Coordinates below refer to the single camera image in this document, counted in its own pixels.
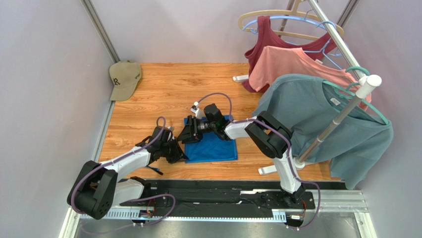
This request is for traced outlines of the blue cloth napkin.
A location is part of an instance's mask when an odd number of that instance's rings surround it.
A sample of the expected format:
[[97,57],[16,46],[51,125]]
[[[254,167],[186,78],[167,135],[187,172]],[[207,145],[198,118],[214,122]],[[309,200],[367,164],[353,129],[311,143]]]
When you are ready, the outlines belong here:
[[197,143],[185,145],[186,163],[222,162],[238,159],[237,145],[234,140],[221,140],[213,132],[203,134]]

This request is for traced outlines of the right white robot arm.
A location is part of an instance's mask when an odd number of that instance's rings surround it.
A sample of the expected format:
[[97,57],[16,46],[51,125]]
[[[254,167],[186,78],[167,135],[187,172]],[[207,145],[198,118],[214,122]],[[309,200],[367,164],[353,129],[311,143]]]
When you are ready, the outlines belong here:
[[197,143],[203,139],[205,133],[211,132],[225,141],[251,138],[260,151],[272,159],[280,178],[281,189],[295,203],[302,198],[305,189],[295,177],[294,169],[288,165],[292,132],[269,112],[262,111],[257,116],[244,120],[232,120],[231,116],[223,116],[221,112],[206,113],[204,119],[187,116],[177,140],[182,144]]

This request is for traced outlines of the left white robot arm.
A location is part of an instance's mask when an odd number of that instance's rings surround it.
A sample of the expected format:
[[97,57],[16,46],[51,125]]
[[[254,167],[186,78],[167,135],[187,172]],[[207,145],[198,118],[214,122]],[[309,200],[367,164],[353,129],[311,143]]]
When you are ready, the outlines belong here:
[[128,152],[102,163],[86,162],[69,192],[67,203],[79,214],[102,219],[113,206],[142,198],[147,182],[139,177],[124,178],[160,158],[170,164],[188,159],[172,130],[157,126],[151,136]]

